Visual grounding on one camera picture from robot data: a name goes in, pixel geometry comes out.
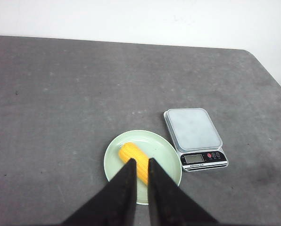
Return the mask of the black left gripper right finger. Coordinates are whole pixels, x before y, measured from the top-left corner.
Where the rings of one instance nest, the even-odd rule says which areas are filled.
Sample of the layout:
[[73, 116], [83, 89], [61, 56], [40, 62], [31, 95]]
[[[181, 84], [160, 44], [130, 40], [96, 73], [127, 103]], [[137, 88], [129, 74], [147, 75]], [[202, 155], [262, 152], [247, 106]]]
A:
[[149, 159], [148, 201], [152, 226], [216, 226], [219, 222], [193, 201], [154, 159]]

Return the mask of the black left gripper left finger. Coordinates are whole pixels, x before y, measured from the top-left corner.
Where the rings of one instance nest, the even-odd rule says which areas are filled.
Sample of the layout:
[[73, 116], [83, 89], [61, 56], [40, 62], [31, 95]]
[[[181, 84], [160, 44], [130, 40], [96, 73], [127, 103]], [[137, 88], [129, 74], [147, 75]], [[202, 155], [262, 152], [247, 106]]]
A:
[[132, 226], [136, 210], [136, 161], [130, 159], [117, 174], [63, 226]]

